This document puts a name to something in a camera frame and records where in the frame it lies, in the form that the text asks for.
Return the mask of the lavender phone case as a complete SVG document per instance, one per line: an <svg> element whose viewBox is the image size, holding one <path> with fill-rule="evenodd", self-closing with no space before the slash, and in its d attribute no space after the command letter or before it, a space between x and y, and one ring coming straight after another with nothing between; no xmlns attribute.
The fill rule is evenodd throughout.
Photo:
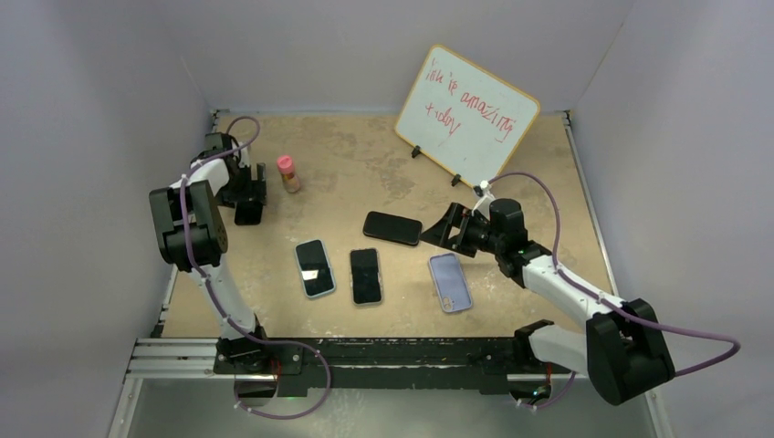
<svg viewBox="0 0 774 438"><path fill-rule="evenodd" d="M457 313L473 306L464 271L455 254L431 256L428 265L444 313Z"/></svg>

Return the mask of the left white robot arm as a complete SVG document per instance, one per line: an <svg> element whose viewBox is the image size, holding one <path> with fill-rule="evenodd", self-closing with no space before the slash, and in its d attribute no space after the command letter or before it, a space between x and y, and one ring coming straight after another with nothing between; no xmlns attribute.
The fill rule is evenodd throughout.
<svg viewBox="0 0 774 438"><path fill-rule="evenodd" d="M232 135L211 133L188 172L149 193L162 259L197 283L219 320L217 358L251 373L269 367L272 349L227 265L229 241L219 209L233 209L237 225L260 224L267 204L265 169L251 164L246 147Z"/></svg>

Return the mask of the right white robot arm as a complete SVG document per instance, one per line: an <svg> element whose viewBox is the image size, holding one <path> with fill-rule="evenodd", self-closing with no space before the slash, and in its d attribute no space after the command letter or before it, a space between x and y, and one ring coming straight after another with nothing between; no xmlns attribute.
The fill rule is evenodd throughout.
<svg viewBox="0 0 774 438"><path fill-rule="evenodd" d="M497 199L488 215L451 203L420 239L462 256L493 255L505 277L583 327L576 333L541 320L516 330L512 358L520 369L552 363L582 374L611 405L675 378L653 307L642 299L625 301L594 291L591 283L564 269L548 248L529 238L519 202Z"/></svg>

